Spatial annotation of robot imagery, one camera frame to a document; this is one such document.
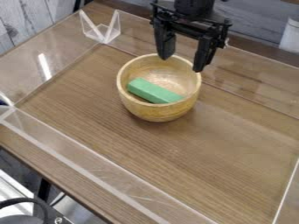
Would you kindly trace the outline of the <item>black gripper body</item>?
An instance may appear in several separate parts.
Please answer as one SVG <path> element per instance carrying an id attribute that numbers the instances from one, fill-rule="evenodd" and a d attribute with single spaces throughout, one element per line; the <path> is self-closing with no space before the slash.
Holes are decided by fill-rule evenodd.
<path id="1" fill-rule="evenodd" d="M 210 36 L 218 48 L 228 43 L 232 21 L 214 10 L 215 0 L 152 0 L 151 25 L 155 19 L 171 24 L 172 30 L 191 39 Z"/>

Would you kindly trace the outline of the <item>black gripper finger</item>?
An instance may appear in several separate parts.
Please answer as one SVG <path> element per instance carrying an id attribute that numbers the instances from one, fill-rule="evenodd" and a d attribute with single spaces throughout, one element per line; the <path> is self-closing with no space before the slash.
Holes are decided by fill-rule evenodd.
<path id="1" fill-rule="evenodd" d="M 198 51 L 194 57 L 192 70 L 198 73 L 202 72 L 204 67 L 211 63 L 212 57 L 216 52 L 218 45 L 215 40 L 210 36 L 203 36 L 200 38 Z"/>
<path id="2" fill-rule="evenodd" d="M 154 37 L 158 55 L 167 60 L 175 53 L 176 36 L 171 24 L 158 18 L 154 20 Z"/>

